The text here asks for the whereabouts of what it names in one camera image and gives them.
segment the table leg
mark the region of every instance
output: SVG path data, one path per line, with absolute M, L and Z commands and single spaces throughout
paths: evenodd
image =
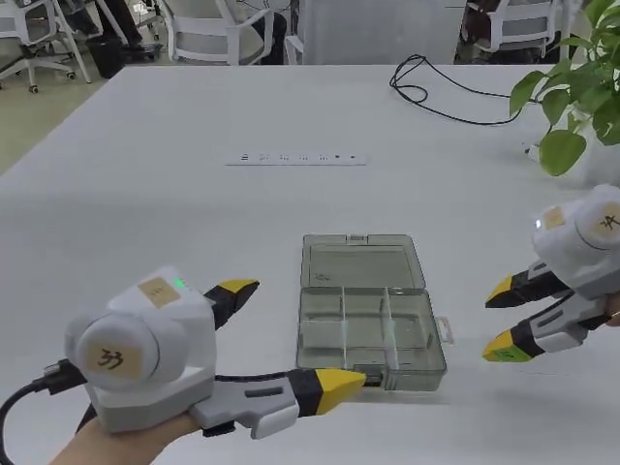
M 562 29 L 560 30 L 560 40 L 568 39 L 571 36 L 571 0 L 562 1 Z M 560 46 L 560 60 L 569 57 L 569 46 Z
M 76 44 L 76 40 L 74 39 L 74 35 L 72 34 L 72 29 L 69 27 L 67 23 L 67 18 L 62 13 L 62 9 L 60 8 L 60 4 L 58 0 L 52 0 L 54 5 L 54 10 L 56 10 L 56 15 L 58 16 L 58 20 L 60 21 L 60 25 L 62 27 L 62 33 L 67 36 L 67 41 L 69 41 L 69 45 L 71 46 L 71 51 L 76 56 L 77 63 L 79 64 L 79 68 L 81 70 L 82 75 L 84 76 L 84 80 L 89 84 L 92 82 L 90 75 L 88 74 L 88 70 L 86 69 L 86 65 L 84 64 L 84 60 L 81 57 L 81 53 L 79 52 L 78 44 Z
M 95 1 L 97 2 L 97 5 L 101 7 L 102 12 L 104 12 L 104 15 L 106 15 L 106 18 L 108 19 L 109 24 L 112 26 L 112 29 L 114 29 L 114 32 L 116 33 L 116 35 L 120 38 L 123 45 L 127 46 L 129 44 L 129 41 L 127 40 L 127 36 L 125 35 L 123 30 L 118 25 L 118 21 L 116 21 L 116 18 L 114 17 L 112 12 L 109 10 L 108 4 L 105 2 L 105 0 L 95 0 Z

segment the floor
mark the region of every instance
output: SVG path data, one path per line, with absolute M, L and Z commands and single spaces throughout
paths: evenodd
M 136 19 L 140 12 L 133 10 Z M 140 30 L 146 42 L 152 42 L 149 31 Z M 0 65 L 16 57 L 15 44 L 0 41 Z M 84 54 L 86 67 L 93 80 L 86 83 L 77 73 L 76 80 L 68 80 L 54 71 L 37 70 L 36 79 L 40 92 L 28 92 L 27 75 L 3 80 L 0 90 L 0 174 L 9 169 L 19 158 L 42 140 L 52 129 L 94 94 L 103 84 L 95 64 L 88 53 Z M 158 64 L 168 62 L 167 54 L 162 53 Z

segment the black cord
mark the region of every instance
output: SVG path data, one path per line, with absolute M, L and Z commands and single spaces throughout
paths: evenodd
M 9 411 L 17 402 L 32 392 L 41 392 L 47 389 L 50 395 L 55 395 L 84 384 L 86 384 L 86 379 L 73 364 L 64 358 L 47 367 L 43 378 L 22 387 L 9 397 L 0 407 L 0 465 L 15 465 L 7 456 L 4 444 L 4 427 Z
M 22 387 L 15 394 L 7 399 L 7 401 L 0 407 L 0 464 L 1 465 L 15 465 L 13 461 L 7 456 L 7 452 L 4 445 L 4 425 L 7 420 L 7 415 L 13 406 L 23 399 L 26 395 L 32 392 L 39 392 L 43 387 L 37 385 L 37 382 L 32 382 L 27 386 Z
M 409 68 L 407 71 L 405 71 L 403 73 L 403 69 L 406 66 L 409 66 L 409 65 L 411 65 L 411 68 Z M 438 109 L 434 109 L 434 108 L 428 107 L 428 106 L 426 106 L 424 104 L 424 102 L 426 102 L 426 100 L 428 100 L 428 90 L 426 90 L 425 88 L 423 88 L 420 85 L 416 85 L 416 84 L 401 84 L 400 83 L 400 81 L 406 75 L 408 75 L 409 73 L 415 71 L 421 65 L 428 65 L 439 76 L 441 76 L 442 78 L 444 78 L 447 81 L 451 82 L 452 84 L 456 85 L 457 87 L 460 87 L 461 89 L 467 90 L 468 92 L 472 92 L 472 93 L 478 94 L 478 95 L 484 95 L 484 96 L 487 96 L 487 97 L 499 97 L 499 98 L 502 98 L 502 99 L 509 99 L 511 97 L 510 95 L 495 94 L 493 92 L 484 92 L 484 91 L 481 91 L 481 90 L 472 89 L 471 87 L 467 87 L 466 85 L 463 85 L 463 84 L 461 84 L 459 82 L 456 82 L 451 77 L 448 77 L 444 73 L 439 71 L 432 63 L 430 63 L 428 61 L 428 59 L 425 56 L 419 55 L 419 54 L 414 54 L 414 55 L 411 55 L 409 58 L 407 58 L 405 61 L 403 61 L 401 64 L 399 64 L 396 67 L 396 71 L 394 71 L 394 74 L 389 79 L 389 87 L 394 89 L 403 100 L 405 100 L 406 102 L 409 102 L 410 104 L 415 105 L 416 107 L 419 107 L 421 109 L 425 109 L 425 110 L 430 111 L 431 113 L 437 114 L 439 116 L 444 116 L 445 118 L 451 119 L 452 121 L 458 121 L 460 123 L 473 124 L 475 126 L 501 126 L 503 124 L 512 123 L 519 116 L 519 114 L 521 114 L 521 110 L 520 110 L 517 113 L 515 113 L 513 116 L 511 116 L 509 119 L 505 119 L 505 120 L 501 120 L 501 121 L 492 121 L 492 122 L 471 121 L 469 119 L 460 118 L 458 116 L 453 116 L 451 114 L 444 113 L 443 111 L 440 111 Z M 405 89 L 415 89 L 418 92 L 421 92 L 422 95 L 421 95 L 421 97 L 419 99 L 416 100 L 413 97 L 409 96 L 405 92 Z M 530 99 L 530 103 L 537 104 L 538 101 Z

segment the hand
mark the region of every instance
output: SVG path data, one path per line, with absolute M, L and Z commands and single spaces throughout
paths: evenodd
M 50 465 L 148 465 L 167 445 L 199 429 L 185 414 L 154 428 L 110 435 L 95 418 Z
M 607 324 L 609 326 L 620 326 L 620 293 L 609 296 L 606 312 L 611 317 Z

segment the table surface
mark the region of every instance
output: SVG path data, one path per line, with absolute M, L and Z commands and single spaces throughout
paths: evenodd
M 444 67 L 509 92 L 527 67 Z M 156 463 L 582 465 L 617 458 L 620 333 L 528 364 L 492 364 L 484 345 L 531 314 L 485 310 L 494 285 L 524 269 L 533 215 L 583 191 L 545 176 L 523 148 L 545 130 L 539 108 L 509 126 L 447 121 L 388 88 L 391 67 L 128 68 L 0 178 L 0 397 L 63 356 L 67 322 L 161 264 L 205 290 L 261 279 L 218 331 L 218 371 L 295 363 L 302 238 L 407 233 L 435 314 L 455 345 L 439 391 L 349 403 L 252 442 L 248 432 L 171 446 Z M 411 80 L 428 104 L 478 120 L 501 99 L 468 94 L 428 69 Z M 348 151 L 365 167 L 234 168 L 247 150 Z M 32 396 L 9 417 L 19 463 L 47 463 L 70 439 L 82 389 Z

